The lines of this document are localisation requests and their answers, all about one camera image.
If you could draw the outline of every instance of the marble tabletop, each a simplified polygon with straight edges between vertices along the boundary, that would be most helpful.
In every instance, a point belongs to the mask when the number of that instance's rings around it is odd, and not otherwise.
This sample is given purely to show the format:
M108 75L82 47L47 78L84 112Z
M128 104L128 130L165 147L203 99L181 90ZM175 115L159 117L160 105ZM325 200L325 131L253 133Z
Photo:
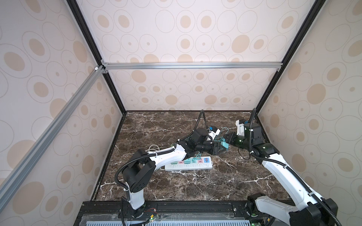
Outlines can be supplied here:
M198 112L128 112L113 150L96 201L117 201L125 196L123 188L114 182L114 173L139 148L151 144L169 147L188 135L196 123ZM249 119L249 112L205 112L209 126L228 127L236 132L237 119ZM205 127L200 120L199 127ZM248 157L246 150L240 154ZM255 159L244 160L237 148L231 147L219 156L211 156L210 170L154 172L144 189L144 198L154 200L246 200L262 192L277 200L289 199L277 179Z

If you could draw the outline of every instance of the wall panel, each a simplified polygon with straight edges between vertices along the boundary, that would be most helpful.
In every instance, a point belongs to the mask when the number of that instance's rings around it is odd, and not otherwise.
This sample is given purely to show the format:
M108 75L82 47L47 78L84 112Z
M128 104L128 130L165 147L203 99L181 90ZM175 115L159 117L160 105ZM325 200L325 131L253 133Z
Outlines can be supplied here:
M72 226L121 120L102 76L0 214L0 226Z
M1 2L0 184L95 65L63 1Z
M362 218L362 1L332 0L260 111L271 142L302 178Z
M314 0L78 1L105 62L281 61Z
M109 72L127 110L252 110L276 69Z

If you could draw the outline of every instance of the aluminum frame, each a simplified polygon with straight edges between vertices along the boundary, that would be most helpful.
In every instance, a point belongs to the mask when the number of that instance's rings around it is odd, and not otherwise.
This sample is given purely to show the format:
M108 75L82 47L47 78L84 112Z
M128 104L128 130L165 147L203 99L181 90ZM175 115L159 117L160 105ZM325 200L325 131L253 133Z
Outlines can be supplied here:
M207 69L281 68L282 62L202 62L202 63L104 63L106 70L117 69Z
M52 143L58 132L70 118L74 110L78 107L85 95L88 93L96 79L104 72L102 65L98 66L83 82L81 87L70 98L57 117L51 122L41 137L35 142L28 154L22 159L20 164L12 171L0 189L0 213L8 204L10 199L19 189L25 178L29 175L41 156Z

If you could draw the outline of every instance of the teal plug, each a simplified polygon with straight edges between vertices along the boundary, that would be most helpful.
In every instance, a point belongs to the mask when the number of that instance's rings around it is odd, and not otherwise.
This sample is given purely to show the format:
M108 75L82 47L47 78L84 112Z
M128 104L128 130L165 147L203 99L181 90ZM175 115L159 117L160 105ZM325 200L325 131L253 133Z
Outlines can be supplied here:
M184 160L184 164L190 164L191 163L191 158L185 159Z
M229 149L229 144L225 142L225 138L221 138L221 145L224 146L224 148Z

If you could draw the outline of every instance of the white power strip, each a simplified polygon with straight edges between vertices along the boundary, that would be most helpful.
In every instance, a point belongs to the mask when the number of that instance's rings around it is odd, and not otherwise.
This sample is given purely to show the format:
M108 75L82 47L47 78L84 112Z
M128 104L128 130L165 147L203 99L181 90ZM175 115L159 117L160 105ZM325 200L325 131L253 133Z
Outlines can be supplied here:
M165 165L166 171L180 170L209 170L212 169L212 161L210 156L202 156L200 160L192 158L183 161L172 162Z

